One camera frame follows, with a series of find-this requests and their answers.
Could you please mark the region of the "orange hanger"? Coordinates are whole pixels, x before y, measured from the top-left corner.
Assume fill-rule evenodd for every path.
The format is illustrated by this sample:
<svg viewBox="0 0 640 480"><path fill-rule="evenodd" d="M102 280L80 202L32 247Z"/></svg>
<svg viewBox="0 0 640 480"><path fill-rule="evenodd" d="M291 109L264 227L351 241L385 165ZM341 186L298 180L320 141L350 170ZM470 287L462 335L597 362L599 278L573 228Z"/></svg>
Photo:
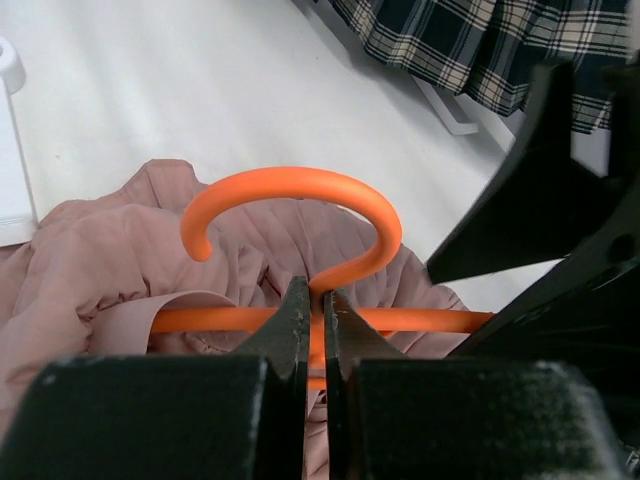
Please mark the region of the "orange hanger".
<svg viewBox="0 0 640 480"><path fill-rule="evenodd" d="M180 236L191 259L204 262L213 253L210 223L236 206L265 199L313 199L340 205L365 217L376 229L376 243L360 256L312 277L310 367L324 370L325 340L320 301L325 293L377 273L395 257L402 225L392 204L369 185L340 173L310 167L267 167L226 177L208 186L188 205ZM254 333L275 314L275 308L197 307L156 314L151 334L244 330ZM357 308L367 326L383 339L397 331L470 334L486 324L491 312L417 308Z"/></svg>

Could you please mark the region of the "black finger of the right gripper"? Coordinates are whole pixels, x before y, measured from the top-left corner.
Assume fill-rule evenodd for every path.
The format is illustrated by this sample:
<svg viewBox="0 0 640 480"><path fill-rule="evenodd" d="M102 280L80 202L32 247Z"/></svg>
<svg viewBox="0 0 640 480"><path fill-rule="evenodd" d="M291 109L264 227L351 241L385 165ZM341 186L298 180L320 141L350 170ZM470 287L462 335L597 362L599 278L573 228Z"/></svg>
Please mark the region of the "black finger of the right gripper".
<svg viewBox="0 0 640 480"><path fill-rule="evenodd" d="M446 283L566 256L610 210L610 186L571 156L573 69L533 70L524 122L493 178L426 263Z"/></svg>

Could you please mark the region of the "pink garment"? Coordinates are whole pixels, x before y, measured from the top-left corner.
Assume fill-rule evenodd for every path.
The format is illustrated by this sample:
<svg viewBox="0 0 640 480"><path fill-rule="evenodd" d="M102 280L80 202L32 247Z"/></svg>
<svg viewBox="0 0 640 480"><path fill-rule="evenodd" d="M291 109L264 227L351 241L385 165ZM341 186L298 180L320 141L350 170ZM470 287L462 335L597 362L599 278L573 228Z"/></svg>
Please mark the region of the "pink garment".
<svg viewBox="0 0 640 480"><path fill-rule="evenodd" d="M346 207L313 199L245 203L209 225L213 253L187 254L184 211L208 186L183 161L154 160L120 190L68 202L34 238L1 253L1 447L34 379L77 356L224 355L244 330L151 334L157 313L197 307L280 307L291 281L354 259L376 243L375 227ZM336 289L357 308L468 311L430 282L401 243L377 273ZM419 359L446 356L468 334L397 331L385 340ZM324 370L307 361L305 473L329 475Z"/></svg>

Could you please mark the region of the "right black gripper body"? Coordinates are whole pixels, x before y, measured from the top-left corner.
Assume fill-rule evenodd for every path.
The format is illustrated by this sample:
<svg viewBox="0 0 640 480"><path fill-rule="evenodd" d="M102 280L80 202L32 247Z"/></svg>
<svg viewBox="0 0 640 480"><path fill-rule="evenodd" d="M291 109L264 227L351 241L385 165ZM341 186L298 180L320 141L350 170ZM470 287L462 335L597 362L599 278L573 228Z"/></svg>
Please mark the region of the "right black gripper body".
<svg viewBox="0 0 640 480"><path fill-rule="evenodd" d="M601 395L620 440L639 443L639 69L608 68L610 210L596 231L471 334L460 357L563 361Z"/></svg>

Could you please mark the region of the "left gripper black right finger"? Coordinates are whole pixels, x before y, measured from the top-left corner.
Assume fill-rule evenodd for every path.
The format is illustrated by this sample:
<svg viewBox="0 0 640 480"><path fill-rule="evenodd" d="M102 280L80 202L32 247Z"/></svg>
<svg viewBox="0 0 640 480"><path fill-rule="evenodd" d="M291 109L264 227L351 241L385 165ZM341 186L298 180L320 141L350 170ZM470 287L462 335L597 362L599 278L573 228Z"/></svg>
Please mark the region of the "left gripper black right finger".
<svg viewBox="0 0 640 480"><path fill-rule="evenodd" d="M621 479L603 405L575 368L416 360L339 293L324 300L333 479Z"/></svg>

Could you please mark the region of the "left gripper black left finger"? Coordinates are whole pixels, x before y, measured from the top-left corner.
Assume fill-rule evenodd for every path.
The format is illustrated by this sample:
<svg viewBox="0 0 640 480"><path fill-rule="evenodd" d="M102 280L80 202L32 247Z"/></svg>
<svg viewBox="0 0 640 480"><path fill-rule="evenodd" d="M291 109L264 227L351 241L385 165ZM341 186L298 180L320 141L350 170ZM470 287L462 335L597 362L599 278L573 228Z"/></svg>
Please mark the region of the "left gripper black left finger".
<svg viewBox="0 0 640 480"><path fill-rule="evenodd" d="M77 356L31 383L1 447L5 479L300 479L310 292L224 355Z"/></svg>

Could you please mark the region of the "navy plaid skirt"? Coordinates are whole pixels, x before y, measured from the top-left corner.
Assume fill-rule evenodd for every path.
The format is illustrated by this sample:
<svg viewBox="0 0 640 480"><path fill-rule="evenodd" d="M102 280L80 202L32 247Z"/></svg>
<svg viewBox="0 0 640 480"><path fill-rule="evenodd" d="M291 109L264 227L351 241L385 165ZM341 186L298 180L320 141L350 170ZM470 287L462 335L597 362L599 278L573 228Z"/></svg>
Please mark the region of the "navy plaid skirt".
<svg viewBox="0 0 640 480"><path fill-rule="evenodd" d="M572 129L607 129L607 67L626 64L631 25L625 1L335 1L364 51L501 116L525 110L532 71L573 65Z"/></svg>

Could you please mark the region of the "silver clothes rack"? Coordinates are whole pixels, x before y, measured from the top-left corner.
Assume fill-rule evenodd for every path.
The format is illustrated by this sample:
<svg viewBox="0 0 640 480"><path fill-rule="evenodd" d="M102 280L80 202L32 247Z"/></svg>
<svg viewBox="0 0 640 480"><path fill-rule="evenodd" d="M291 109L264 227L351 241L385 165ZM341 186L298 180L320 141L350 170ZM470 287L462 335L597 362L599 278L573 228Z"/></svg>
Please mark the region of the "silver clothes rack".
<svg viewBox="0 0 640 480"><path fill-rule="evenodd" d="M1 44L26 73L2 126L1 187L26 173L38 217L154 158L184 159L206 183L314 166L381 191L428 251L503 158L486 133L450 134L326 3L5 1Z"/></svg>

